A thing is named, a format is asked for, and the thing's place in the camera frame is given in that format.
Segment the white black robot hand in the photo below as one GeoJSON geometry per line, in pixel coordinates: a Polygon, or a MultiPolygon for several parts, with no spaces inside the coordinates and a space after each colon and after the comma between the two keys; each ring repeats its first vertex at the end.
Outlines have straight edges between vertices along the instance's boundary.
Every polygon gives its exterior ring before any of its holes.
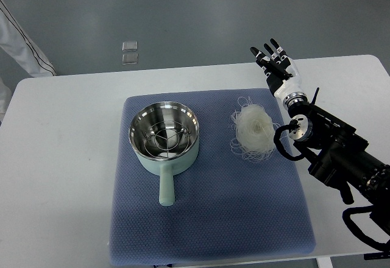
{"type": "Polygon", "coordinates": [[[308,102],[307,95],[301,89],[302,80],[294,60],[273,38],[270,42],[273,48],[264,44],[268,54],[254,46],[250,51],[266,76],[271,94],[282,102],[286,110],[295,103],[308,102]]]}

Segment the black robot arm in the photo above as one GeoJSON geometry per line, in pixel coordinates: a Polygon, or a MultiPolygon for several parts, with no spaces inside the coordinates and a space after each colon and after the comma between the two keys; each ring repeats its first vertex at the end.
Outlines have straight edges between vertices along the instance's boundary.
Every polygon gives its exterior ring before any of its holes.
{"type": "Polygon", "coordinates": [[[290,123],[275,131],[274,144],[290,161],[306,159],[308,172],[324,185],[340,191],[350,207],[343,211],[347,228],[361,242],[389,255],[389,243],[380,243],[366,234],[352,220],[367,213],[385,233],[389,233],[389,165],[366,152],[369,143],[355,133],[355,128],[309,102],[295,92],[282,99],[290,123]],[[357,189],[369,206],[353,207],[351,187],[357,189]]]}

